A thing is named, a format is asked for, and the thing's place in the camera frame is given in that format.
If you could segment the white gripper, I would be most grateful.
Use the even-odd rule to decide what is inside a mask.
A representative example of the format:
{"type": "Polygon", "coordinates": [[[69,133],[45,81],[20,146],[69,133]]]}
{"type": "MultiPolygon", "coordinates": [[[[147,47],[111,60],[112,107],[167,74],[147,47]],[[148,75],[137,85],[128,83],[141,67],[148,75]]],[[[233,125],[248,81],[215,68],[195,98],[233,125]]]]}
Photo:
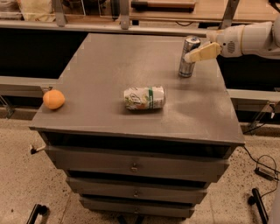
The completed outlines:
{"type": "Polygon", "coordinates": [[[243,29],[244,25],[237,25],[224,30],[208,31],[206,38],[211,43],[206,43],[186,53],[184,56],[185,62],[194,63],[202,60],[211,60],[215,59],[219,54],[225,58],[242,56],[243,29]]]}

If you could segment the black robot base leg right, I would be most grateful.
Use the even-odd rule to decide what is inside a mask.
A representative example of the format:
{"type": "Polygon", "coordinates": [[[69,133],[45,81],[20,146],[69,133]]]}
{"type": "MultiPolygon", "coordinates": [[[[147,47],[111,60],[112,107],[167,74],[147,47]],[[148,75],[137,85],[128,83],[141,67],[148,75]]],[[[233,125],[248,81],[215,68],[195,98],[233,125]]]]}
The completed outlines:
{"type": "Polygon", "coordinates": [[[256,205],[262,220],[262,224],[268,224],[269,216],[263,204],[261,194],[257,188],[252,189],[252,195],[248,198],[248,204],[251,206],[256,205]]]}

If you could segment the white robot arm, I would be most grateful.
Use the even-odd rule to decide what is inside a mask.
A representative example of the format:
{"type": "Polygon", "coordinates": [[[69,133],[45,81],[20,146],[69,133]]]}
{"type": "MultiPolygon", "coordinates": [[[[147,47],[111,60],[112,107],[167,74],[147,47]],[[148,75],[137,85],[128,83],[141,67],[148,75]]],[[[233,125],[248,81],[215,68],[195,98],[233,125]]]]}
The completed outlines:
{"type": "Polygon", "coordinates": [[[257,55],[266,59],[280,59],[280,16],[274,22],[236,25],[223,30],[209,31],[207,42],[186,53],[184,60],[193,63],[211,60],[221,55],[237,58],[257,55]]]}

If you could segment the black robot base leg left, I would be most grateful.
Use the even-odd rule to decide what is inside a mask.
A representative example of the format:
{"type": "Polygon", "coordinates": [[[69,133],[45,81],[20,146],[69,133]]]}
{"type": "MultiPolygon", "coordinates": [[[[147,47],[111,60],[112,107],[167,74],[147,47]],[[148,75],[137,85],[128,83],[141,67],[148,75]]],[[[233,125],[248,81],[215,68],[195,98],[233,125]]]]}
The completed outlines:
{"type": "Polygon", "coordinates": [[[35,224],[35,221],[38,218],[38,216],[39,215],[44,216],[47,214],[47,212],[48,212],[47,206],[35,204],[26,224],[35,224]]]}

